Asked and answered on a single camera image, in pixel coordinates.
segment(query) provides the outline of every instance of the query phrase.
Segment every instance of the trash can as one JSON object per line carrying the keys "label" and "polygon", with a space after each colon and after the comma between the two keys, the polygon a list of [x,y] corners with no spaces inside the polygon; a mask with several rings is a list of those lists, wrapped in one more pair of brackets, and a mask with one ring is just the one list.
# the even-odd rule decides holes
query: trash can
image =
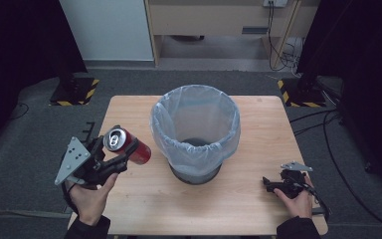
{"label": "trash can", "polygon": [[151,110],[150,127],[172,172],[189,184],[213,179],[235,153],[241,134],[235,102],[203,85],[180,87],[161,97]]}

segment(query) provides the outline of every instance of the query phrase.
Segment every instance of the wooden table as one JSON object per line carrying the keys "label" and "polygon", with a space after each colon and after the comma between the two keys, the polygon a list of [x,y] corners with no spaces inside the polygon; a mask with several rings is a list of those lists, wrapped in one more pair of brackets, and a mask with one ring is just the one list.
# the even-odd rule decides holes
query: wooden table
{"label": "wooden table", "polygon": [[[113,97],[107,109],[100,134],[120,124],[152,150],[146,164],[130,162],[119,175],[104,212],[111,220],[109,234],[275,235],[289,216],[282,202],[266,192],[262,177],[280,181],[281,164],[303,164],[282,100],[231,97],[241,114],[238,149],[213,180],[189,185],[173,175],[151,135],[150,111],[159,98]],[[114,155],[107,151],[106,157]],[[327,232],[323,216],[313,221],[320,234]]]}

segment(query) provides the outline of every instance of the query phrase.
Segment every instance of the power outlet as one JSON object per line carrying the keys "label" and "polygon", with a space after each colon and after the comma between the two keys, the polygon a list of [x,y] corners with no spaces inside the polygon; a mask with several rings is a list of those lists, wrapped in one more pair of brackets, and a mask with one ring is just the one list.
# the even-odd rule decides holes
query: power outlet
{"label": "power outlet", "polygon": [[287,0],[265,0],[263,6],[270,7],[272,3],[274,7],[283,8],[287,5]]}

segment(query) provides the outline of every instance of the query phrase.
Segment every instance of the yellow and black hazard tape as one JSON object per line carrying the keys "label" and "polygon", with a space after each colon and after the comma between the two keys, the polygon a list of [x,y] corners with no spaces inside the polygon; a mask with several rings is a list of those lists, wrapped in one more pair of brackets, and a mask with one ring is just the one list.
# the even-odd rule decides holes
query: yellow and black hazard tape
{"label": "yellow and black hazard tape", "polygon": [[89,101],[92,99],[93,94],[95,93],[97,83],[99,82],[98,79],[94,79],[92,82],[92,85],[90,86],[90,89],[84,98],[83,101],[55,101],[51,102],[51,106],[62,106],[62,107],[69,107],[69,106],[78,106],[78,105],[86,105],[89,103]]}
{"label": "yellow and black hazard tape", "polygon": [[309,102],[295,102],[293,101],[289,94],[287,93],[287,89],[285,88],[285,84],[283,81],[278,81],[279,89],[281,89],[282,96],[284,97],[284,102],[287,107],[310,107],[310,108],[318,108],[325,107],[324,103],[309,103]]}

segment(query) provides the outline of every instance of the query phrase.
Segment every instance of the red can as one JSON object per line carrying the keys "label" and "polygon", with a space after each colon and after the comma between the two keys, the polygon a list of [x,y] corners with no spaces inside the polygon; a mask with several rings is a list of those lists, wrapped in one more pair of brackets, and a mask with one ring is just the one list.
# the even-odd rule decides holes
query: red can
{"label": "red can", "polygon": [[[115,125],[103,137],[103,145],[112,152],[122,153],[136,137],[120,125]],[[144,164],[151,157],[150,148],[138,140],[138,148],[131,154],[129,160],[136,164]]]}

